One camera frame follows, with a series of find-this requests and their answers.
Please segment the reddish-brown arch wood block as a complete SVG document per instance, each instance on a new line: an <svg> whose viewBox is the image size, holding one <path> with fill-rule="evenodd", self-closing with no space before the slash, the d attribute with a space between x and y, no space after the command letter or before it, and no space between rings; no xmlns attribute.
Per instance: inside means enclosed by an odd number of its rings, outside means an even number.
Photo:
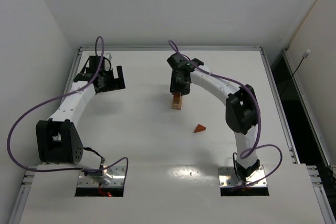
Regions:
<svg viewBox="0 0 336 224"><path fill-rule="evenodd" d="M181 98L181 93L180 92L174 92L173 99L174 100L180 100L180 98Z"/></svg>

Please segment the light wood rectangular block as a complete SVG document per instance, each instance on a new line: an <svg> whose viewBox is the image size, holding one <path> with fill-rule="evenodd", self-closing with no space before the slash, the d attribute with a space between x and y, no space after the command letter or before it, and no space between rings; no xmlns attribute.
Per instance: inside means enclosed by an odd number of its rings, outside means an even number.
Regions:
<svg viewBox="0 0 336 224"><path fill-rule="evenodd" d="M179 97L178 103L177 103L177 109L181 110L182 109L182 101L183 101L183 97Z"/></svg>

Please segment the reddish-brown triangular wood block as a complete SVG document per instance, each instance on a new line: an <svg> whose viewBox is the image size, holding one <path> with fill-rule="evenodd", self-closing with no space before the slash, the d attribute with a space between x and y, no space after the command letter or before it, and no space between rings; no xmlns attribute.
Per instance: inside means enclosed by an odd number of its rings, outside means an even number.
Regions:
<svg viewBox="0 0 336 224"><path fill-rule="evenodd" d="M194 130L194 133L199 133L199 132L202 132L202 131L205 131L206 130L206 127L201 125L201 124L198 124Z"/></svg>

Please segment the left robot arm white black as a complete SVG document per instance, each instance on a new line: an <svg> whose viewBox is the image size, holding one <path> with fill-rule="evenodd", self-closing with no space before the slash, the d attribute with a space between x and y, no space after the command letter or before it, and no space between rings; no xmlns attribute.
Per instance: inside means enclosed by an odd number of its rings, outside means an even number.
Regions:
<svg viewBox="0 0 336 224"><path fill-rule="evenodd" d="M121 66L105 67L111 59L89 56L75 76L70 95L47 120L36 125L39 158L44 163L66 164L82 168L85 175L97 182L109 177L105 159L84 147L76 126L89 101L98 93L125 89Z"/></svg>

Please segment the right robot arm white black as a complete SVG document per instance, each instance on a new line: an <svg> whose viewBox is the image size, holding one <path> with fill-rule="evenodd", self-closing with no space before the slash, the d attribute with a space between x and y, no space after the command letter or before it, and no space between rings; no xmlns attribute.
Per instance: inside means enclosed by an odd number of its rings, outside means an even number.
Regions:
<svg viewBox="0 0 336 224"><path fill-rule="evenodd" d="M245 182L260 166L256 154L260 138L260 112L256 107L253 88L248 84L216 77L197 58L188 61L175 53L167 62L172 69L170 92L174 95L175 103L189 94L191 84L194 84L218 98L225 106L225 121L234 132L236 141L236 175Z"/></svg>

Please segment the aluminium table frame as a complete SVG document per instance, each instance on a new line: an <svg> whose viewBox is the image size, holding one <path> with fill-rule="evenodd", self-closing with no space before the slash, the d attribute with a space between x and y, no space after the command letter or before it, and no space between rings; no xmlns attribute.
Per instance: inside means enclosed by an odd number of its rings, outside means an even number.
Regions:
<svg viewBox="0 0 336 224"><path fill-rule="evenodd" d="M289 153L259 51L186 50L190 93L173 110L170 49L112 49L125 88L71 80L43 120L48 153L21 223L325 223Z"/></svg>

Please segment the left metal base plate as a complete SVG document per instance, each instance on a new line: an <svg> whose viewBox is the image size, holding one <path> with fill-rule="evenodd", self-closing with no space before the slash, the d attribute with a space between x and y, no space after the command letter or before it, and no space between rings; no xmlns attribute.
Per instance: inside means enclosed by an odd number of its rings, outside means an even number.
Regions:
<svg viewBox="0 0 336 224"><path fill-rule="evenodd" d="M122 188L127 172L126 166L113 166L104 172L80 172L78 188Z"/></svg>

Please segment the metal base plate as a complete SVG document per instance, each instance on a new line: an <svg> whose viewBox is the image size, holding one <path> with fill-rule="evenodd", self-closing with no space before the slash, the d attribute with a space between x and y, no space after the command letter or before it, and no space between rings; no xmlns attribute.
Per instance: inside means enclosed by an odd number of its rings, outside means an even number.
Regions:
<svg viewBox="0 0 336 224"><path fill-rule="evenodd" d="M78 188L122 188L127 172L126 166L113 166L104 172L80 172Z"/></svg>
<svg viewBox="0 0 336 224"><path fill-rule="evenodd" d="M245 184L248 185L248 188L267 188L265 176L264 167L260 166L258 170L246 178ZM236 176L233 166L219 166L218 178L220 189L229 189L243 185L243 181Z"/></svg>

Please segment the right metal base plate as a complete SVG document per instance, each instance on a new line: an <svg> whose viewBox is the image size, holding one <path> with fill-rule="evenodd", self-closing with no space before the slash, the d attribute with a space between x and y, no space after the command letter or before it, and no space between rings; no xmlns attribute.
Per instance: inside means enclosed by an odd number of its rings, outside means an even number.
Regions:
<svg viewBox="0 0 336 224"><path fill-rule="evenodd" d="M246 178L245 184L248 185L248 188L267 188L265 176L264 167L260 166L258 170ZM219 166L218 178L220 189L229 189L243 185L243 181L236 176L233 166Z"/></svg>

